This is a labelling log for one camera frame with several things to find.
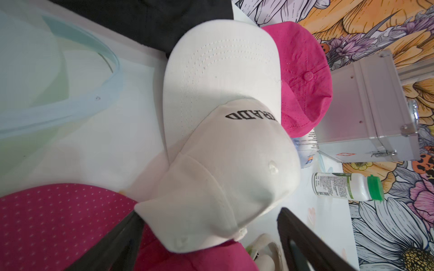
black fabric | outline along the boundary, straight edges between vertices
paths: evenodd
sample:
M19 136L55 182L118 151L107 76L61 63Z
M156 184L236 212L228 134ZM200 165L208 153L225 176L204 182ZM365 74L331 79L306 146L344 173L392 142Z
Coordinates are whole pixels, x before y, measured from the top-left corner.
M51 0L143 45L170 53L196 25L233 20L230 0Z
M65 271L132 271L145 222L134 211Z

green bottle cap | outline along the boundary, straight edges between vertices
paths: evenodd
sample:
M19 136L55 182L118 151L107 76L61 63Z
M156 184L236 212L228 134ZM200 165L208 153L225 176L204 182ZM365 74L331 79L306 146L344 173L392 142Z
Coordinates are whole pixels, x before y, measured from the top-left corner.
M380 177L374 175L368 176L368 189L372 199L384 200L383 185L381 184Z

cap brim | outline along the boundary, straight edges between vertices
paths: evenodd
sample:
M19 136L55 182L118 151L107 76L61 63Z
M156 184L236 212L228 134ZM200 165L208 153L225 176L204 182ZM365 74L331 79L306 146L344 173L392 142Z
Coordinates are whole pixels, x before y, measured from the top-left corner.
M209 21L189 30L174 47L164 75L169 161L216 107L241 98L264 103L280 122L280 62L272 37L234 20Z

pink perforated fabric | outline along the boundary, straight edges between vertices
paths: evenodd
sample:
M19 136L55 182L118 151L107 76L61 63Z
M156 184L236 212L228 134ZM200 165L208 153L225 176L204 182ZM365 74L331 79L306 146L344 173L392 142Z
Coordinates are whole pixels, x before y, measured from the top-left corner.
M84 184L39 186L0 198L0 270L64 270L134 208L116 192ZM167 251L145 226L135 271L258 271L230 240L186 254Z
M63 270L134 208L119 193L53 184L0 199L0 270Z
M332 75L323 49L297 23L263 27L277 45L282 79L282 126L290 137L310 132L332 101Z

pink flower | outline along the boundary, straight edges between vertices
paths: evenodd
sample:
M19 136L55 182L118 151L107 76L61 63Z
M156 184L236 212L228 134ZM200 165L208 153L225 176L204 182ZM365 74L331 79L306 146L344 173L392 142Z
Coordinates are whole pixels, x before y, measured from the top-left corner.
M428 180L416 182L416 186L410 188L410 198L414 202L408 203L408 207L429 230L434 225L434 185Z

